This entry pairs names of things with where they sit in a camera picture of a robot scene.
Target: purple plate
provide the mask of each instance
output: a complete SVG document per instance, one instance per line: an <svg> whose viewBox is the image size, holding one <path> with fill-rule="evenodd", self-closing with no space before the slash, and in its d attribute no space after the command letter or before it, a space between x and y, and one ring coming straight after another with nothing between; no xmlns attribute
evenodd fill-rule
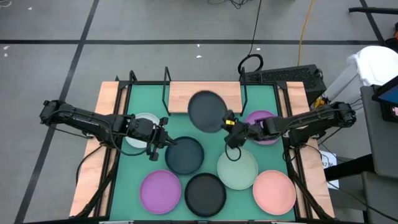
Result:
<svg viewBox="0 0 398 224"><path fill-rule="evenodd" d="M271 118L271 117L276 117L276 115L274 115L273 113L266 111L266 110L257 110L257 111L253 111L251 114L249 114L249 116L247 116L246 118L246 123L249 124L255 124L257 119L261 119L261 118ZM270 144L274 144L275 142L277 142L279 139L275 139L275 140L269 140L269 141L255 141L258 144L262 144L262 145L270 145Z"/></svg>
<svg viewBox="0 0 398 224"><path fill-rule="evenodd" d="M165 214L178 204L181 197L179 179L168 170L151 172L142 181L139 199L148 212L155 215Z"/></svg>

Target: green mat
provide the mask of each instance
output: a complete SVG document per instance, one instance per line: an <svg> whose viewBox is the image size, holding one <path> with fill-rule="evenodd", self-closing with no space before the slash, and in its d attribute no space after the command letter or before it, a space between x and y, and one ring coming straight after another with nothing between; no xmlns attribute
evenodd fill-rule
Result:
<svg viewBox="0 0 398 224"><path fill-rule="evenodd" d="M248 104L243 117L254 110L268 110L277 114L274 89L272 86L251 85L247 86ZM161 102L162 85L133 85L129 102L128 113L152 113L158 118L167 116ZM166 130L172 138L190 136L197 139L205 150L205 160L198 171L191 175L177 175L182 185L182 195L178 205L164 215L153 215L142 207L139 200L139 187L145 176L158 169L168 169L164 154L166 148L158 150L159 160L152 162L146 155L137 157L121 156L119 161L118 176L114 188L110 220L203 220L193 214L185 204L183 193L188 181L196 174L209 172L217 175L217 161L224 150L224 130L208 134L197 130L190 122L188 114L172 114ZM282 160L282 141L271 146L260 146L251 141L246 141L243 146L257 159L259 174L265 170L279 170L287 174L286 164ZM138 152L123 140L122 150ZM219 214L207 220L294 220L294 211L291 209L284 215L271 215L261 210L253 199L252 187L246 190L232 190L226 188L227 199L224 208Z"/></svg>

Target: wooden table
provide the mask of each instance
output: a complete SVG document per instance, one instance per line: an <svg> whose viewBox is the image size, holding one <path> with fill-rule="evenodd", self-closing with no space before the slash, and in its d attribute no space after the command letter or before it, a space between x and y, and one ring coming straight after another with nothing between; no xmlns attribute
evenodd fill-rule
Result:
<svg viewBox="0 0 398 224"><path fill-rule="evenodd" d="M101 90L99 92L95 112L99 114L112 114L116 101L117 91L118 82L103 82ZM287 82L287 91L289 94L290 107L293 115L309 111L303 83ZM287 116L283 91L279 91L279 96L283 115ZM119 114L121 114L124 109L123 105L125 99L126 90L122 92ZM314 139L309 140L307 144L318 148L317 141ZM85 156L92 152L94 149L96 149L98 146L99 142L96 139L88 140ZM110 162L114 159L114 153L115 151L113 151L111 154ZM329 191L326 184L326 178L323 172L322 161L320 159L319 153L310 147L305 147L301 149L300 153L302 156L302 164L305 174L305 180L307 183L307 189L311 192L315 200L319 203L319 205L322 206L327 214L334 217L333 207L331 205ZM83 163L80 171L79 181L75 190L75 196L73 198L72 208L70 210L70 216L79 213L97 190L100 182L104 155L105 149L102 149L96 154L93 154L91 157L87 158L85 163ZM302 218L306 218L303 195L297 186L296 191L300 216ZM105 215L106 213L106 203L108 201L108 195L109 188L106 189L102 198L102 206L99 211L99 215ZM315 212L313 212L313 216L314 218L317 217Z"/></svg>

